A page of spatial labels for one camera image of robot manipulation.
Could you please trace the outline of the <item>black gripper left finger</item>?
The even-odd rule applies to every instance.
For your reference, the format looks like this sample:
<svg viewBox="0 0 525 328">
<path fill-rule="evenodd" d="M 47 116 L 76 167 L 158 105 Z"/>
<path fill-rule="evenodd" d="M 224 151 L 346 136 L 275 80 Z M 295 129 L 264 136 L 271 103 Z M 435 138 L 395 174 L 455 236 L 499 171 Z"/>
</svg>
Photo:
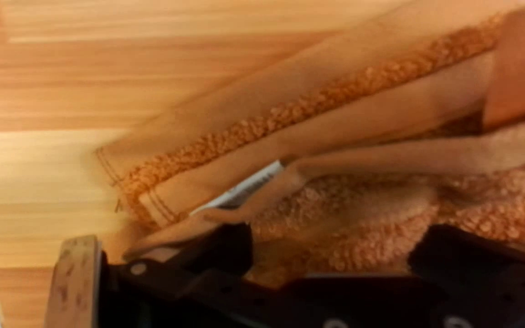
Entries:
<svg viewBox="0 0 525 328">
<path fill-rule="evenodd" d="M 176 262 L 189 271 L 246 273 L 253 264 L 251 229 L 246 224 L 217 227 L 186 242 Z"/>
</svg>

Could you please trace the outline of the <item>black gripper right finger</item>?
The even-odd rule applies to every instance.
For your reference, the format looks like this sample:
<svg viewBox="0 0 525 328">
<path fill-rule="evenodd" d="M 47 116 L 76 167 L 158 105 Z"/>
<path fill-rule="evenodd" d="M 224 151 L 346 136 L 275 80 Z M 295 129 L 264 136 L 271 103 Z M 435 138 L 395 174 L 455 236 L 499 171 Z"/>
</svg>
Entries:
<svg viewBox="0 0 525 328">
<path fill-rule="evenodd" d="M 506 271 L 525 271 L 525 249 L 454 225 L 432 225 L 410 251 L 408 264 L 441 284 L 479 286 Z"/>
</svg>

